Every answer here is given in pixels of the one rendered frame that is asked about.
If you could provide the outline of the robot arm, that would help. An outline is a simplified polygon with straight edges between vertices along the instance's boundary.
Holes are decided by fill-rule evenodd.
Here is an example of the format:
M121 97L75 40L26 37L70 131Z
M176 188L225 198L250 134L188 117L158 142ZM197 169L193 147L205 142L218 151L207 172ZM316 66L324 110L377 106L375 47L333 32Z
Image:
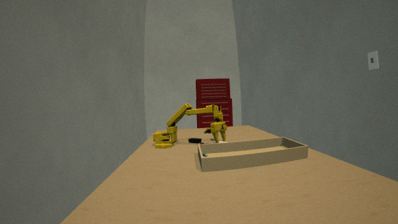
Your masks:
M220 105L209 105L206 108L200 109L191 109L192 106L190 104L184 104L168 121L167 121L167 132L163 133L154 133L154 140L155 140L155 148L170 148L172 147L173 143L177 141L177 126L175 126L181 118L186 115L193 115L193 114L210 114L213 113L213 119L216 122L223 122L222 116L223 113L221 112ZM171 140L170 140L171 135ZM170 140L170 141L169 141Z

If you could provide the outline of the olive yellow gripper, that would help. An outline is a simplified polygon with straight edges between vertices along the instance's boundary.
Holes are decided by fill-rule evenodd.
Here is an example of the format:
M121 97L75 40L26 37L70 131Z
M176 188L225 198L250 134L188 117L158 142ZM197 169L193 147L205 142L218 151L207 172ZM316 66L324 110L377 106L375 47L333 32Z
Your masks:
M225 142L226 141L226 135L225 135L225 131L227 130L227 125L225 125L225 122L221 122L221 121L219 121L219 122L215 122L215 123L211 123L210 124L210 128L207 128L205 131L204 131L204 133L212 133L213 134L213 137L214 137L214 139L215 139L215 141L216 141L216 143L219 143L219 140L218 140L218 131L220 131L220 133L221 133L221 137L222 137L222 140Z

